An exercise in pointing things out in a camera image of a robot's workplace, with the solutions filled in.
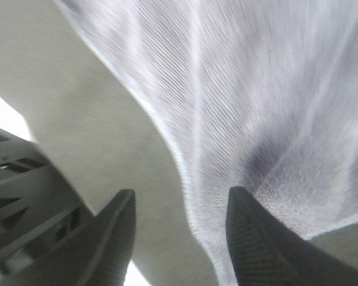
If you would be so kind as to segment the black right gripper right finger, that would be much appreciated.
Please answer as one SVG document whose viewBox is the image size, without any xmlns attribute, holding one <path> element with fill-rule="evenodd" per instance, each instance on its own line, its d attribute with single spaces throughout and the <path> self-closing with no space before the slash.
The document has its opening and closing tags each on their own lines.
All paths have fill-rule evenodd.
<svg viewBox="0 0 358 286">
<path fill-rule="evenodd" d="M 358 285 L 358 269 L 313 246 L 245 188 L 230 188 L 226 239 L 238 285 Z"/>
</svg>

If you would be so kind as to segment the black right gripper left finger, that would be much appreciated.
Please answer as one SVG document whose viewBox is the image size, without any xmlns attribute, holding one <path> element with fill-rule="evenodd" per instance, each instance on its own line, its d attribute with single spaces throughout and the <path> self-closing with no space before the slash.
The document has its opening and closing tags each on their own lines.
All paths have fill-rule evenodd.
<svg viewBox="0 0 358 286">
<path fill-rule="evenodd" d="M 3 285 L 123 285 L 135 239 L 135 192 L 120 190 L 91 220 L 80 210 L 25 246 L 31 263 Z"/>
</svg>

